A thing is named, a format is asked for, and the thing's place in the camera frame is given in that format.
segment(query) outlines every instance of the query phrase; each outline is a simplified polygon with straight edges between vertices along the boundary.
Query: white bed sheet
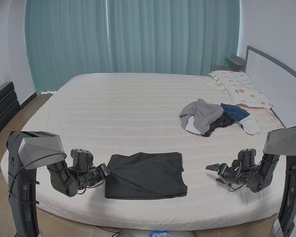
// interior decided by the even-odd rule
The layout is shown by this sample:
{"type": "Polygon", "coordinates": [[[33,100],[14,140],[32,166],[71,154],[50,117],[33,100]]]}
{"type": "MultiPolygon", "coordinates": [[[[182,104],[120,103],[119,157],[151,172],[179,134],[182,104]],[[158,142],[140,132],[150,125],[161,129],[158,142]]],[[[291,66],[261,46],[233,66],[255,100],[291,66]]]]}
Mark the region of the white bed sheet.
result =
{"type": "MultiPolygon", "coordinates": [[[[38,207],[55,215],[92,225],[148,230],[199,230],[237,225],[270,217],[279,211],[284,188],[285,158],[280,159],[271,185],[259,193],[247,188],[230,193],[216,181],[210,164],[231,164],[241,149],[255,148],[261,160],[267,132],[282,126],[265,109],[249,109],[260,133],[251,136],[238,124],[216,129],[210,137],[181,128],[184,106],[202,98],[228,103],[211,77],[145,73],[83,74],[71,79],[28,121],[24,131],[59,134],[69,154],[92,152],[94,165],[112,154],[180,152],[187,196],[161,200],[114,200],[104,185],[69,198],[55,191],[46,167],[38,168],[38,207]]],[[[1,168],[7,181],[8,152],[1,168]]]]}

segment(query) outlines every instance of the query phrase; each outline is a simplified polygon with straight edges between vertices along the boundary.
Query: curtain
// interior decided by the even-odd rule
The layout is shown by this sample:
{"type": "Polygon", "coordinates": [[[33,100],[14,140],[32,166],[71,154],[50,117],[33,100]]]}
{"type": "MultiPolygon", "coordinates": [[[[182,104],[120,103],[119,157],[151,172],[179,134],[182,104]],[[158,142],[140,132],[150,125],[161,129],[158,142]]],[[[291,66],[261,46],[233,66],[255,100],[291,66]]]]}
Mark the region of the curtain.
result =
{"type": "Polygon", "coordinates": [[[36,92],[83,73],[207,75],[237,53],[239,0],[27,0],[36,92]]]}

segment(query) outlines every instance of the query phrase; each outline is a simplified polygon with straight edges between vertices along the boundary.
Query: white wall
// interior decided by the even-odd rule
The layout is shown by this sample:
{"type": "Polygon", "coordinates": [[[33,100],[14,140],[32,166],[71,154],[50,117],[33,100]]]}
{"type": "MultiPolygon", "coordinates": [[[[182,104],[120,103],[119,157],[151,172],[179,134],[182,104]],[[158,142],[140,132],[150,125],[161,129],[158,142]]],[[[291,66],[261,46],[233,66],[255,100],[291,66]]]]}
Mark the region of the white wall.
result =
{"type": "Polygon", "coordinates": [[[0,0],[0,84],[12,81],[20,104],[34,92],[25,44],[26,0],[0,0]]]}
{"type": "Polygon", "coordinates": [[[250,45],[296,71],[296,0],[240,0],[237,55],[250,45]]]}

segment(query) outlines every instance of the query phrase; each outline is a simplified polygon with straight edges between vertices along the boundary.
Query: floor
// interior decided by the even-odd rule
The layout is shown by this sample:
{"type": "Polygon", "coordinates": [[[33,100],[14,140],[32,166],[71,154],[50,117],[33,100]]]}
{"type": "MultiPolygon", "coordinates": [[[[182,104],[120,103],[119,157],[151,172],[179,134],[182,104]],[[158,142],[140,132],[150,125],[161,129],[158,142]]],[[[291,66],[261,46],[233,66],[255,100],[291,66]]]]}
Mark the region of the floor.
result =
{"type": "MultiPolygon", "coordinates": [[[[6,140],[10,131],[20,131],[36,111],[52,96],[41,94],[33,99],[23,110],[19,111],[6,127],[0,132],[0,160],[6,151],[6,140]]],[[[8,203],[8,185],[0,172],[0,237],[13,237],[16,233],[11,209],[8,203]]],[[[101,227],[113,231],[108,232],[94,225],[87,225],[55,216],[41,209],[37,210],[38,224],[44,237],[104,237],[112,236],[119,228],[101,227]]],[[[196,230],[198,237],[267,237],[271,231],[275,215],[270,218],[253,221],[237,226],[196,230]]]]}

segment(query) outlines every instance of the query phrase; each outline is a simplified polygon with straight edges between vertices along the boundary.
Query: fitted sheet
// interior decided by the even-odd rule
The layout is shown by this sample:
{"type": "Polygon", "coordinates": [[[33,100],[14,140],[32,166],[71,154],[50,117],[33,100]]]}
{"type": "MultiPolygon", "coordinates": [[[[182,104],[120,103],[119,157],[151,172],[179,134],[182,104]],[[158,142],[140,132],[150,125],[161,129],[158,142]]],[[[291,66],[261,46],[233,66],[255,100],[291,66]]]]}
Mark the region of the fitted sheet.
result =
{"type": "MultiPolygon", "coordinates": [[[[281,128],[270,110],[250,108],[260,127],[258,136],[238,124],[216,129],[210,137],[181,127],[184,106],[204,99],[228,103],[217,83],[207,76],[146,73],[83,74],[71,79],[28,121],[24,131],[59,134],[64,150],[92,152],[94,165],[111,155],[182,153],[187,196],[161,200],[116,200],[104,197],[104,185],[69,198],[55,191],[46,167],[37,169],[39,208],[74,221],[119,228],[199,230],[237,225],[270,217],[279,211],[285,159],[279,160],[271,185],[259,193],[243,187],[233,193],[216,181],[210,164],[231,165],[241,149],[255,148],[262,158],[267,132],[281,128]]],[[[72,165],[70,155],[66,158],[72,165]]],[[[8,152],[1,168],[8,180],[8,152]]]]}

